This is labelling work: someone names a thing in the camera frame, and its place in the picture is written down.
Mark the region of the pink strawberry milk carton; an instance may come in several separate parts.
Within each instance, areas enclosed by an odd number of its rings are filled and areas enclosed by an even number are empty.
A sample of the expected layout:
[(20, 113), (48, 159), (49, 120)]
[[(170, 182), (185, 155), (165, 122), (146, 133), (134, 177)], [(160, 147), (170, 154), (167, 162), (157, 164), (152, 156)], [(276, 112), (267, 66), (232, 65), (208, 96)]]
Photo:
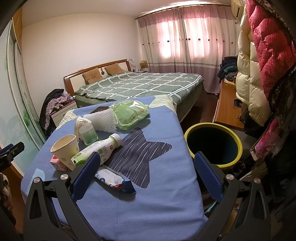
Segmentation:
[(57, 171), (67, 171), (66, 165), (60, 161), (55, 155), (53, 155), (52, 159), (50, 160), (51, 165), (57, 170)]

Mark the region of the paper cup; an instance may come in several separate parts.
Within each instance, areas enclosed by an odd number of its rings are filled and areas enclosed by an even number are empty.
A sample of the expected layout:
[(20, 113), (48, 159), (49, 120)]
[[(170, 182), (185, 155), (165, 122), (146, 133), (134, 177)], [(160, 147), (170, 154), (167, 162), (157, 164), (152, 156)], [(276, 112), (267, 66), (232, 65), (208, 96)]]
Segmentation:
[(76, 136), (63, 136), (57, 140), (55, 144), (53, 144), (50, 152), (56, 156), (68, 169), (73, 171), (76, 166), (71, 158), (79, 153), (79, 146)]

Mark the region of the white instant noodle cup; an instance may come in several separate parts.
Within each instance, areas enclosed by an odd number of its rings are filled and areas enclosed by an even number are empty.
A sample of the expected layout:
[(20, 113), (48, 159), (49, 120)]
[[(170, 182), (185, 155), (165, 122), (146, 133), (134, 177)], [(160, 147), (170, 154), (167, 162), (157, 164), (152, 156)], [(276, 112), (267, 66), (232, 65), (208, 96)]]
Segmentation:
[(82, 140), (79, 134), (79, 128), (86, 124), (92, 124), (92, 122), (86, 118), (82, 118), (81, 116), (78, 116), (75, 120), (74, 135), (76, 136), (78, 142)]

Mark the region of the clear green plastic cup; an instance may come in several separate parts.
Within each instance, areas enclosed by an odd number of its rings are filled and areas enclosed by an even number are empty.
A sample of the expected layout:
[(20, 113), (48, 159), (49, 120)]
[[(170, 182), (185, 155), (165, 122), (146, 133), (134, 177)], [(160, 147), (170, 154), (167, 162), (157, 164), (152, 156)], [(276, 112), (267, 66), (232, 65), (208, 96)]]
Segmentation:
[(99, 140), (98, 135), (92, 124), (85, 124), (79, 128), (79, 134), (86, 146)]

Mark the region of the blue white snack wrapper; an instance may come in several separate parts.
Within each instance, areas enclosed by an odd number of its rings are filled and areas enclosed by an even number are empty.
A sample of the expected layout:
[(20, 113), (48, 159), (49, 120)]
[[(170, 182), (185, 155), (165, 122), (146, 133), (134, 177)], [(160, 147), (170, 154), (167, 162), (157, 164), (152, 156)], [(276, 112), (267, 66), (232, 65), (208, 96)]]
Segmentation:
[(130, 180), (106, 165), (101, 165), (99, 167), (98, 171), (95, 173), (95, 178), (112, 189), (123, 191), (127, 194), (136, 194), (136, 190)]

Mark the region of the white green drink bottle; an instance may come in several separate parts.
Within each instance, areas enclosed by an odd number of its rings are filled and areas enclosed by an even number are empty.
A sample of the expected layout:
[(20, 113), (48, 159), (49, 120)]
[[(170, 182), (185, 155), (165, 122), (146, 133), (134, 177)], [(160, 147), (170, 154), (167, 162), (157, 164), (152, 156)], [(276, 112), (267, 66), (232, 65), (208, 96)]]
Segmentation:
[(105, 140), (96, 141), (90, 144), (88, 147), (74, 155), (71, 160), (75, 165), (79, 165), (86, 161), (93, 152), (96, 152), (100, 156), (100, 165), (102, 165), (110, 158), (112, 152), (121, 146), (121, 144), (121, 137), (118, 134), (113, 133)]

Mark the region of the white foam net wrap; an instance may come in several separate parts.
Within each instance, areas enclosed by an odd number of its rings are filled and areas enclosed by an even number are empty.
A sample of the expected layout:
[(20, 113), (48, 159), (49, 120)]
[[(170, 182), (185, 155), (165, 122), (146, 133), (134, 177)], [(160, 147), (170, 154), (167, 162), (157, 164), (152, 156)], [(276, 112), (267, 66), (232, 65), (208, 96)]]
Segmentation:
[(92, 122), (96, 131), (116, 132), (116, 118), (114, 117), (113, 110), (110, 108), (96, 113), (85, 114), (83, 117)]

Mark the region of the green plastic bag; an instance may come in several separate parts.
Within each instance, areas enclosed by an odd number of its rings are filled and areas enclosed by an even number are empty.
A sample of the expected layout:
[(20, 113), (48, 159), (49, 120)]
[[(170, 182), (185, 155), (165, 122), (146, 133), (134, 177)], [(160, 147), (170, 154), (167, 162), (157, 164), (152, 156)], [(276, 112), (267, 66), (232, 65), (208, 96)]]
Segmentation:
[(138, 100), (116, 102), (111, 106), (111, 109), (116, 126), (125, 131), (149, 114), (148, 106)]

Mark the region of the yellow rimmed trash bin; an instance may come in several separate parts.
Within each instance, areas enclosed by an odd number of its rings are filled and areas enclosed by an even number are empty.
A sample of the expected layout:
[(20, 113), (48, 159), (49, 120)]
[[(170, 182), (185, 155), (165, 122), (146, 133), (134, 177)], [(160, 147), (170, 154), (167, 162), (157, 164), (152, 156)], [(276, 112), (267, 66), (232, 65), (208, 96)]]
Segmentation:
[(217, 123), (198, 123), (184, 134), (189, 153), (195, 157), (198, 152), (221, 169), (232, 168), (241, 159), (243, 145), (231, 129)]

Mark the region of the sliding wardrobe door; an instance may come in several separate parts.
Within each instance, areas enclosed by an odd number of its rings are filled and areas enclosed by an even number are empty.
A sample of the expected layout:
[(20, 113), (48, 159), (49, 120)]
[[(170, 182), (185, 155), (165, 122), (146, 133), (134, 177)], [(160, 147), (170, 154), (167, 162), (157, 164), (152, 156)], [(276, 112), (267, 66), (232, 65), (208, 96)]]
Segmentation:
[(11, 20), (1, 34), (1, 147), (23, 142), (25, 149), (14, 158), (12, 166), (24, 176), (45, 141)]

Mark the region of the white bedside nightstand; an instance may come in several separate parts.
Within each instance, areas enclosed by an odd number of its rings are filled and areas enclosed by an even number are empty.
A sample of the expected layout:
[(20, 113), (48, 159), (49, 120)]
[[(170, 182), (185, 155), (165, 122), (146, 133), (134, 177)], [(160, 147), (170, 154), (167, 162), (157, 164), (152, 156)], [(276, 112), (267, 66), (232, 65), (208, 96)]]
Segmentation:
[(72, 100), (71, 102), (62, 106), (62, 108), (53, 111), (51, 113), (51, 119), (55, 123), (55, 126), (58, 127), (58, 125), (62, 121), (64, 115), (67, 113), (67, 111), (72, 110), (72, 109), (76, 109), (76, 108), (77, 108), (76, 101)]

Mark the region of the clothes pile on nightstand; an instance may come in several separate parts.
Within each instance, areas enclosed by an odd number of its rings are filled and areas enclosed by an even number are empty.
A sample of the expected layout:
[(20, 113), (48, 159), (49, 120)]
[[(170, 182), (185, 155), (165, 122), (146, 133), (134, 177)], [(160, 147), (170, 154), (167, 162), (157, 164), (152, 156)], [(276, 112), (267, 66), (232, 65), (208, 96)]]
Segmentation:
[(71, 96), (64, 89), (54, 89), (45, 98), (39, 124), (46, 138), (48, 138), (54, 129), (54, 122), (51, 120), (51, 113), (61, 109), (65, 104), (71, 101)]

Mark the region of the blue patterned table cloth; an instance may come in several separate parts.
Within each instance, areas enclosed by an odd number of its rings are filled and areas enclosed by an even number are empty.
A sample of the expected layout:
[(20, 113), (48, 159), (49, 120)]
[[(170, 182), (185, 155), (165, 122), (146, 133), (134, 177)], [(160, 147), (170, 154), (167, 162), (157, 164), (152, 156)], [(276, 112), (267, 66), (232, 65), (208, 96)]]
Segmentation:
[(93, 178), (78, 208), (103, 240), (193, 240), (205, 225), (193, 160), (178, 117), (156, 96), (140, 97), (149, 114), (106, 162), (130, 181), (128, 194)]

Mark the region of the left brown pillow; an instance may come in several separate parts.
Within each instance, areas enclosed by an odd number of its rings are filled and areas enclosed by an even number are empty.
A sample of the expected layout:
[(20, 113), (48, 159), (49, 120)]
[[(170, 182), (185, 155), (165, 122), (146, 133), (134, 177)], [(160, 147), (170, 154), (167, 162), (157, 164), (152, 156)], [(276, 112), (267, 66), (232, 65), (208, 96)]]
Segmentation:
[(93, 84), (97, 81), (103, 80), (98, 68), (94, 68), (82, 74), (86, 84)]

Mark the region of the brown pillow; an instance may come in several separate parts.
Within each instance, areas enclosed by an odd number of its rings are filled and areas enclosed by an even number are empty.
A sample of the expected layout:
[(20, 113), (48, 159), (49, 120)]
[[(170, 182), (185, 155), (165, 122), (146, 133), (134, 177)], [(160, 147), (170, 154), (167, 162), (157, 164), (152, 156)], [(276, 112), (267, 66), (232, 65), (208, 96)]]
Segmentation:
[(86, 84), (93, 84), (97, 81), (103, 80), (98, 68), (94, 68), (82, 74)]
[(125, 73), (125, 70), (122, 69), (121, 66), (119, 66), (118, 63), (114, 63), (112, 65), (106, 66), (105, 70), (106, 70), (107, 74), (111, 75), (111, 76)]

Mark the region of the wooden sideboard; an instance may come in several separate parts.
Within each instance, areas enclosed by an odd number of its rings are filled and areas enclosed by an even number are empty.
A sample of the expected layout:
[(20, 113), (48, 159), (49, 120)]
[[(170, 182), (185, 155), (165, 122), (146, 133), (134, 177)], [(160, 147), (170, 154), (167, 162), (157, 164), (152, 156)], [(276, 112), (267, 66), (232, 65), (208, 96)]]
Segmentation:
[(235, 86), (227, 84), (223, 80), (213, 122), (243, 132), (244, 124), (238, 118), (241, 108), (234, 105), (235, 94)]

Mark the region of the bed with green quilt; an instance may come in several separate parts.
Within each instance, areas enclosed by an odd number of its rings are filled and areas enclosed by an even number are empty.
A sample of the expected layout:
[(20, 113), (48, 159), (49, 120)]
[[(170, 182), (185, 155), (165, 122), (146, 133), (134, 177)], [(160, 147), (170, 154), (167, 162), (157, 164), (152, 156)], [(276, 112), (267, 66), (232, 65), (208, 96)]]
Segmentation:
[[(105, 67), (118, 63), (125, 73), (108, 75)], [(98, 68), (103, 80), (86, 84), (83, 73)], [(204, 78), (191, 73), (133, 72), (126, 59), (79, 70), (64, 77), (66, 90), (75, 97), (79, 108), (99, 103), (152, 95), (173, 99), (179, 121), (189, 113), (204, 90)]]

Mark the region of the cream puffer jacket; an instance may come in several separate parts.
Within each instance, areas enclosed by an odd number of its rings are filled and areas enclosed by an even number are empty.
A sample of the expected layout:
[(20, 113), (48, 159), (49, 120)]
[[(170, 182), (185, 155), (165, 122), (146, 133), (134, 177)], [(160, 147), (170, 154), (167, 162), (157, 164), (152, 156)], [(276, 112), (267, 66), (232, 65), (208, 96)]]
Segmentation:
[(259, 61), (246, 8), (240, 20), (238, 49), (236, 97), (247, 105), (250, 117), (263, 126), (270, 116), (270, 107), (263, 92)]

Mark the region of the right brown pillow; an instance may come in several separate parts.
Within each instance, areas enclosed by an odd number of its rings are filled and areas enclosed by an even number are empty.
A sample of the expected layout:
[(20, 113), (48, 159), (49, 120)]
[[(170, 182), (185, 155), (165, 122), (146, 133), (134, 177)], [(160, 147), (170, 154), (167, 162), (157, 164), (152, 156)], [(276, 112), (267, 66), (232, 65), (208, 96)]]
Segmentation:
[(107, 74), (111, 75), (111, 76), (125, 73), (125, 70), (122, 69), (121, 66), (119, 66), (118, 63), (114, 63), (112, 65), (106, 66), (105, 70), (106, 70)]

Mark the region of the dark clothes pile on sideboard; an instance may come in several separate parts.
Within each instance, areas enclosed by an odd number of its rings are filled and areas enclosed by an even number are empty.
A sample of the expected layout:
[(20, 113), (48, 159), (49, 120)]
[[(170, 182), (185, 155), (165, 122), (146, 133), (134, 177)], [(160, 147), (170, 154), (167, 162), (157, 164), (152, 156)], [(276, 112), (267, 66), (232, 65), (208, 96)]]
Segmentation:
[(229, 73), (236, 73), (238, 71), (237, 68), (237, 56), (227, 56), (224, 57), (222, 63), (220, 64), (220, 70), (217, 74), (217, 77), (220, 79), (224, 79)]

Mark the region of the tissue box on far nightstand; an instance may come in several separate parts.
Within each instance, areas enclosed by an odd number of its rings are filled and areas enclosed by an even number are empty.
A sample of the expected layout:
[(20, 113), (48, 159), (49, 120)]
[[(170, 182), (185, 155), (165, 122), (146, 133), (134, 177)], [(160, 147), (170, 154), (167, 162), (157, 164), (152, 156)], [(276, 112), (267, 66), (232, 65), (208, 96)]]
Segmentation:
[(140, 61), (140, 68), (141, 69), (147, 69), (148, 68), (148, 63), (146, 60)]

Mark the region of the red dotted puffer jacket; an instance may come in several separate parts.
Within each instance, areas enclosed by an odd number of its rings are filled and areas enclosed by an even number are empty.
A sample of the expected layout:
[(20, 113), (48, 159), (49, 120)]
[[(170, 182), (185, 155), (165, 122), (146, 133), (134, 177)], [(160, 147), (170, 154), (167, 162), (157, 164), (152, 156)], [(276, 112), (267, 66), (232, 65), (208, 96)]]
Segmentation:
[(295, 45), (287, 29), (270, 11), (246, 1), (263, 92), (269, 97), (274, 85), (295, 64)]

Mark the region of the pink white curtains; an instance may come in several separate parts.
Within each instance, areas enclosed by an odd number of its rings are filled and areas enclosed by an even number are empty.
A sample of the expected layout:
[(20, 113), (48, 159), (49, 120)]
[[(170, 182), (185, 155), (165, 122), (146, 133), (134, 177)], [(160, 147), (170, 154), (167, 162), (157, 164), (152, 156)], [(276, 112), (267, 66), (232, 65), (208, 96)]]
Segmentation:
[(225, 57), (238, 54), (239, 24), (230, 6), (182, 6), (137, 19), (140, 45), (150, 72), (196, 73), (204, 89), (218, 94)]

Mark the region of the wall air conditioner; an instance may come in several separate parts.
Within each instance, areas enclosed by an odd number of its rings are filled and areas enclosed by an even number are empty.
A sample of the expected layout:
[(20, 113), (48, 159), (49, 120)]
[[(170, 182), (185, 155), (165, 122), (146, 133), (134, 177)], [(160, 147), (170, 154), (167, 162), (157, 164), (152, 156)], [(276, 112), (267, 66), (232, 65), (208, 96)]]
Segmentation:
[(231, 11), (234, 18), (240, 19), (243, 15), (245, 2), (244, 0), (232, 0), (231, 1)]

